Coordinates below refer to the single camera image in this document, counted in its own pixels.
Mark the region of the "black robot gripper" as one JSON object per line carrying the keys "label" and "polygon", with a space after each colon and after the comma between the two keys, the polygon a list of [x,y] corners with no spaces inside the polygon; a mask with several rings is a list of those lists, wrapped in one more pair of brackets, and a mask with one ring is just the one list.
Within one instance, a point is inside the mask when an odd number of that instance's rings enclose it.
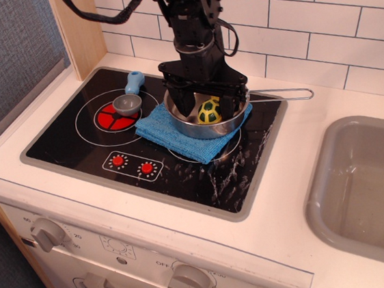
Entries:
{"label": "black robot gripper", "polygon": [[247,78],[226,64],[221,44],[212,43],[177,49],[179,60],[162,62],[159,70],[164,76],[176,108],[189,116],[195,107],[195,93],[218,96],[221,114],[229,120],[239,110],[241,97],[247,93]]}

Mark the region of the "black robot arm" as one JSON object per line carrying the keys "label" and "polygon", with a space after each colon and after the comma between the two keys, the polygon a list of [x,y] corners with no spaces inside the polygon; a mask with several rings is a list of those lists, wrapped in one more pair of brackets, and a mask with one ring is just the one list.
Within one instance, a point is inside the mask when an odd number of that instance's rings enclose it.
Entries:
{"label": "black robot arm", "polygon": [[226,64],[220,0],[154,0],[174,31],[180,59],[163,62],[159,70],[176,108],[183,116],[194,109],[195,94],[218,96],[222,118],[231,119],[245,100],[247,78]]}

